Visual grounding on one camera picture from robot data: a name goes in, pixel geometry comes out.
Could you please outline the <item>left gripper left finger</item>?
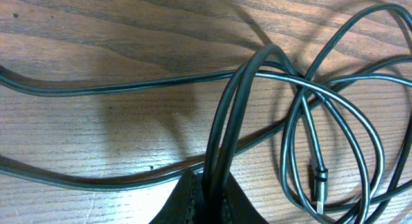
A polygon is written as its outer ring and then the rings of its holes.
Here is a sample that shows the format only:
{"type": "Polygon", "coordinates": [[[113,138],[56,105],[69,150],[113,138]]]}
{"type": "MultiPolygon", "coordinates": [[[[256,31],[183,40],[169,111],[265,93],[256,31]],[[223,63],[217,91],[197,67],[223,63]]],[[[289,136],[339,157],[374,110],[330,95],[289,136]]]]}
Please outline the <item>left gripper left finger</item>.
{"type": "Polygon", "coordinates": [[[160,212],[149,224],[179,224],[186,222],[187,208],[191,200],[195,175],[186,170],[174,187],[160,212]]]}

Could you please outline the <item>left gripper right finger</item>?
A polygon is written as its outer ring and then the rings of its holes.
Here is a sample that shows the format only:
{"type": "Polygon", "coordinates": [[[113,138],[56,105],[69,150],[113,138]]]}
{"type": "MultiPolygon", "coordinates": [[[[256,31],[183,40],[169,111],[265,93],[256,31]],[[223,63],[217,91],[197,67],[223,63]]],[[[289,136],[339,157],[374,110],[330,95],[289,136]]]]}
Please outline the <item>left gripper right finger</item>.
{"type": "Polygon", "coordinates": [[[268,224],[251,204],[231,173],[223,194],[222,223],[268,224]]]}

